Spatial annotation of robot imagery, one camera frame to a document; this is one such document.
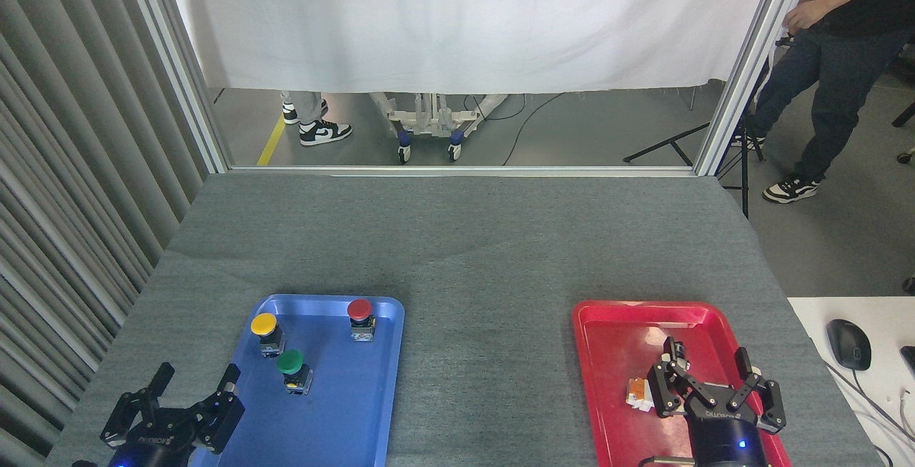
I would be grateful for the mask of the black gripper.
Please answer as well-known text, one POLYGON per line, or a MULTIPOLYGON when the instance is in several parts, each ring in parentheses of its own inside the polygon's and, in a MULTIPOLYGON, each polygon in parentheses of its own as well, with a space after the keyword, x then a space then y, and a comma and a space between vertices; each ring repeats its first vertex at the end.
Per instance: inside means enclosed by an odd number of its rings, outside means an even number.
POLYGON ((137 416, 140 423, 156 424, 158 398, 173 375, 171 363, 161 363, 146 388, 125 392, 117 400, 100 433, 100 440, 114 449, 109 466, 187 466, 195 447, 224 451, 245 411, 234 392, 241 375, 235 363, 227 366, 216 391, 189 409, 191 428, 168 428, 167 435, 145 427, 129 432, 137 416))
POLYGON ((690 395, 702 404, 686 414, 696 466, 767 466, 757 428, 778 433, 786 427, 780 385, 765 379, 751 365, 745 347, 736 349, 734 359, 743 383, 724 409, 715 408, 719 397, 713 395, 709 385, 697 381, 674 360, 658 360, 649 370, 651 399, 661 418, 681 412, 690 395), (754 391, 761 399, 761 415, 745 405, 754 391))

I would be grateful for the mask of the person's hand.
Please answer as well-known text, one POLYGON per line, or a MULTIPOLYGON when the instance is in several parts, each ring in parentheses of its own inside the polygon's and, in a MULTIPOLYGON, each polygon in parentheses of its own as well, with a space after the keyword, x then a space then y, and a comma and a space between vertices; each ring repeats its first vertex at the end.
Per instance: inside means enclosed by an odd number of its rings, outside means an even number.
POLYGON ((811 25, 822 20, 832 8, 826 0, 811 0, 801 2, 794 9, 788 11, 782 21, 782 26, 792 34, 798 29, 808 29, 811 25))

